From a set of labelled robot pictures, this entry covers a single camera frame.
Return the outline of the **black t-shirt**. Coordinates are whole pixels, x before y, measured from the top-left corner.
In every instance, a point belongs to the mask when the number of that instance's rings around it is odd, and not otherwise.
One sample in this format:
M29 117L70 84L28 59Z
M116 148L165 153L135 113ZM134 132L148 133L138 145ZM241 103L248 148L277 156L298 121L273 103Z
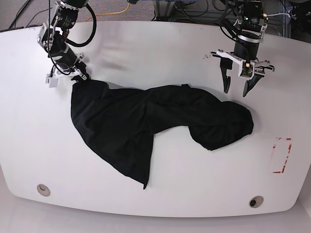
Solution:
M228 146L253 132L250 111L189 86L111 89L98 80L72 87L71 120L86 145L122 175L147 186L154 136L186 126L207 150Z

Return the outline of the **red tape rectangle marking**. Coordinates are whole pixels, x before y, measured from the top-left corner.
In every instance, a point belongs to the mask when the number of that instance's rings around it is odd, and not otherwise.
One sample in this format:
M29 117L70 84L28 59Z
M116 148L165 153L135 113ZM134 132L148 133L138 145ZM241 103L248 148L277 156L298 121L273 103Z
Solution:
M285 171L292 147L292 142L292 138L276 138L276 141L273 145L269 166L269 169L273 174L281 174Z

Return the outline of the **left table grommet hole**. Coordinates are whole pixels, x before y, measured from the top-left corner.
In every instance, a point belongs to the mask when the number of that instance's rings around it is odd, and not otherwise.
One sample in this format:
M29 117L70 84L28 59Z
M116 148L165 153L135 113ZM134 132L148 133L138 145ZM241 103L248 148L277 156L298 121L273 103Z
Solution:
M51 194L50 189L45 186L44 184L38 184L37 185L37 191L39 192L40 195L44 197L48 197Z

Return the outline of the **table grommet hole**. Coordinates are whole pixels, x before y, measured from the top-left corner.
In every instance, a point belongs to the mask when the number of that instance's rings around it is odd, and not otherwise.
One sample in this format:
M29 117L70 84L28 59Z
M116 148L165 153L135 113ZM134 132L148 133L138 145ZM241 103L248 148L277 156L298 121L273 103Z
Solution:
M263 202L264 198L262 196L255 196L250 200L249 206L251 208L258 208L263 204Z
M45 186L44 184L38 184L37 185L37 191L39 192L40 195L44 197L48 197L51 194L50 189Z

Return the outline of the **right table grommet hole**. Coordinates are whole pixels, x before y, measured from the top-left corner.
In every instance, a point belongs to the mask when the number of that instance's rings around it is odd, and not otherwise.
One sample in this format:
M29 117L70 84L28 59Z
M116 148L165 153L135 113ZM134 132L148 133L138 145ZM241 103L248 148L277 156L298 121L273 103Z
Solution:
M249 206L251 208L258 208L263 204L263 202L264 198L262 196L255 196L250 200Z

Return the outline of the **aluminium frame stand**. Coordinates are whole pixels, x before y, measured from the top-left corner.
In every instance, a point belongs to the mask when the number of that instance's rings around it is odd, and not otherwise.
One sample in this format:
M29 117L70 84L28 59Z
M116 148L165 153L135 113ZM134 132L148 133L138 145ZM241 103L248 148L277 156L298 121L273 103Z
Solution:
M175 2L175 0L153 0L155 21L168 21Z

